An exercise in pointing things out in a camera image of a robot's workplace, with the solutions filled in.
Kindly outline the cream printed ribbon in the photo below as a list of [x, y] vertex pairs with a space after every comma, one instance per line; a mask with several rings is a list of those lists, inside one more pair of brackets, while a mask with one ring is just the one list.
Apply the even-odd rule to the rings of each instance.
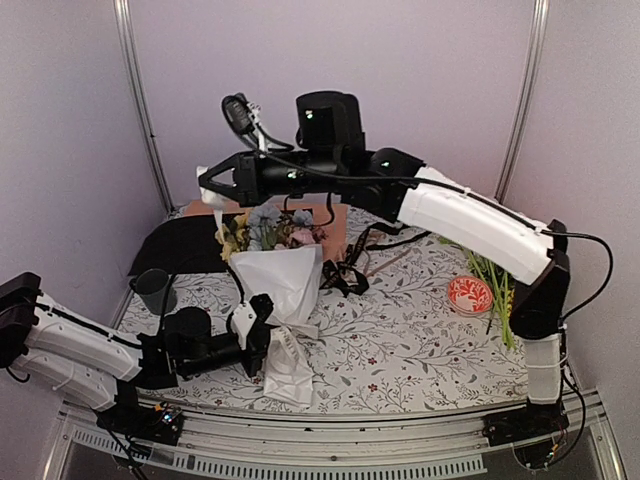
[[[214, 209], [214, 217], [215, 217], [215, 219], [220, 220], [222, 215], [224, 214], [224, 210], [225, 210], [225, 207], [227, 206], [227, 203], [204, 203], [204, 204], [212, 207]], [[227, 269], [228, 269], [229, 273], [231, 274], [234, 282], [236, 283], [236, 286], [238, 287], [238, 292], [240, 294], [240, 303], [241, 302], [245, 302], [245, 301], [249, 301], [252, 296], [245, 292], [245, 289], [242, 287], [242, 285], [240, 283], [238, 275], [236, 273], [234, 273], [233, 270], [231, 269], [230, 261], [226, 262], [226, 266], [227, 266]]]

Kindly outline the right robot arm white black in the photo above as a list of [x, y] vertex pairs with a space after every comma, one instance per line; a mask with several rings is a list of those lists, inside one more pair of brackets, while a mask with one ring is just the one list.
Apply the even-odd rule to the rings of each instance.
[[390, 223], [418, 227], [494, 262], [515, 280], [512, 332], [525, 344], [528, 401], [517, 427], [537, 436], [552, 424], [561, 395], [561, 311], [570, 280], [567, 230], [544, 224], [447, 178], [395, 148], [365, 145], [359, 103], [339, 91], [296, 101], [294, 144], [271, 137], [245, 96], [229, 95], [222, 114], [244, 150], [198, 176], [205, 202], [255, 207], [278, 195], [331, 193]]

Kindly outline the bouquet of fake flowers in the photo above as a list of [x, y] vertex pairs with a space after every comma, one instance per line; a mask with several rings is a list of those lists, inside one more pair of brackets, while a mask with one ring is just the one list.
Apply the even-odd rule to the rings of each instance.
[[310, 209], [281, 210], [265, 204], [214, 221], [214, 239], [225, 262], [238, 253], [297, 249], [321, 244], [328, 237], [325, 225], [314, 221]]

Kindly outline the white wrapping paper sheet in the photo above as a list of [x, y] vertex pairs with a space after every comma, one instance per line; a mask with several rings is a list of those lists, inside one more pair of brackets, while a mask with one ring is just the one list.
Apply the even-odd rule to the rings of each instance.
[[312, 404], [313, 370], [298, 338], [318, 338], [318, 327], [310, 322], [310, 315], [318, 299], [322, 265], [319, 244], [247, 251], [230, 258], [245, 292], [266, 294], [273, 302], [266, 320], [271, 330], [262, 367], [263, 393], [301, 408]]

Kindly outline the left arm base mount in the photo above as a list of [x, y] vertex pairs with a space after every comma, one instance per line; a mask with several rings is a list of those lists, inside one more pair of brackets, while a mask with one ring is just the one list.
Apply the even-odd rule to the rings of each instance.
[[163, 401], [154, 406], [143, 406], [138, 401], [134, 385], [116, 381], [115, 404], [104, 410], [94, 411], [97, 425], [127, 439], [148, 440], [176, 446], [182, 434], [184, 416], [182, 410]]

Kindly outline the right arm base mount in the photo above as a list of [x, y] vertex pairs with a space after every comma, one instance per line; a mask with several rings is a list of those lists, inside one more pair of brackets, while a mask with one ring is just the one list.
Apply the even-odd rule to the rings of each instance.
[[549, 467], [567, 440], [569, 420], [562, 399], [550, 404], [530, 400], [522, 408], [483, 417], [482, 435], [489, 445], [523, 442], [514, 450], [517, 462], [530, 470]]

